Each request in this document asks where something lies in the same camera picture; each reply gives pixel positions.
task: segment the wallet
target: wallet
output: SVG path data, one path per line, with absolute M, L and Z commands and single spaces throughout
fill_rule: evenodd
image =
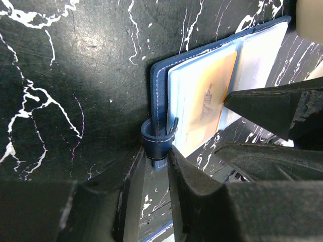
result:
M 194 60 L 194 63 L 202 62 L 214 51 L 234 46 L 237 56 L 226 94 L 238 90 L 263 88 L 276 60 L 290 20 L 291 17 L 283 16 L 220 41 L 168 58 L 152 66 L 150 71 L 152 117 L 142 124 L 141 134 L 146 156 L 153 161 L 156 171 L 167 165 L 167 153 L 177 138 L 178 129 L 181 129 L 181 125 L 178 126 L 179 117 L 172 115 L 172 103 L 169 103 L 170 69 L 182 65 L 184 62 L 189 65 L 191 60 Z M 209 138 L 217 130 L 225 129 L 239 117 L 236 113 L 223 107 L 218 125 L 214 127 L 213 134 L 209 134 L 211 135 Z

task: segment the marble tabletop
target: marble tabletop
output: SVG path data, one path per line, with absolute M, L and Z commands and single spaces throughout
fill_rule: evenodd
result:
M 1 177 L 82 182 L 135 155 L 152 64 L 282 15 L 293 20 L 267 86 L 304 80 L 323 48 L 297 36 L 294 2 L 1 0 Z M 232 169 L 214 149 L 270 135 L 241 118 L 188 160 L 223 182 Z M 167 170 L 146 169 L 141 240 L 171 219 Z

